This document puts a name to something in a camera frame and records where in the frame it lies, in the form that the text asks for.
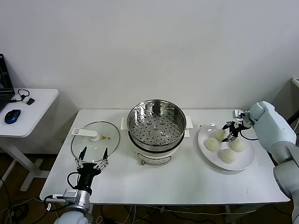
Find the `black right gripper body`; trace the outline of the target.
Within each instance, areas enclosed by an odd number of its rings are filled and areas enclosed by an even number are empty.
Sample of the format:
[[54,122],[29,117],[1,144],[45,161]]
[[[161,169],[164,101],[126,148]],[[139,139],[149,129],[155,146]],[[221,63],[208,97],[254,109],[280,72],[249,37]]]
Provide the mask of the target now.
[[242,134],[243,130],[249,130],[249,127],[246,127],[243,122],[241,123],[235,123],[235,131],[237,134],[240,134],[243,138],[245,138],[245,136]]

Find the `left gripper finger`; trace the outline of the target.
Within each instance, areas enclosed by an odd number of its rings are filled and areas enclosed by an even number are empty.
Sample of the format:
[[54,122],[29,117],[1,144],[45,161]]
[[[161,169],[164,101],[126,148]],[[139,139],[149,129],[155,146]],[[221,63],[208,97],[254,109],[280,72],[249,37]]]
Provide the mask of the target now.
[[77,169],[83,167],[83,159],[86,154],[87,147],[84,147],[84,149],[80,152],[79,157],[75,159]]
[[108,148],[106,147],[102,159],[94,165],[93,168],[97,170],[104,170],[108,164]]

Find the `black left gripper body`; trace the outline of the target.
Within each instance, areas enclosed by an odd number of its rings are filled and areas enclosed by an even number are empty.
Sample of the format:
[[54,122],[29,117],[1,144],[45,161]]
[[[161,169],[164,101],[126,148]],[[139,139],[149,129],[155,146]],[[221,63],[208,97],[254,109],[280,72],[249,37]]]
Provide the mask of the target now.
[[100,174],[100,170],[94,168],[96,163],[83,163],[82,168],[78,168],[79,180],[76,185],[78,190],[92,190],[93,178]]

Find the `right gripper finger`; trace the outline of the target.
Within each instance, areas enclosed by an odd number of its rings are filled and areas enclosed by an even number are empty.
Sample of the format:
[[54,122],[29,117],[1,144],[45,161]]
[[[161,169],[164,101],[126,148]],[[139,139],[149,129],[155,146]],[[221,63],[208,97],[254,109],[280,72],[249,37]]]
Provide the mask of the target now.
[[234,133],[230,132],[229,135],[223,139],[223,142],[232,142],[235,141],[237,138],[237,135],[234,135]]
[[226,124],[222,127],[222,130],[226,130],[226,129],[229,129],[229,130],[235,130],[237,128],[236,126],[236,122],[235,121],[228,121],[226,122]]

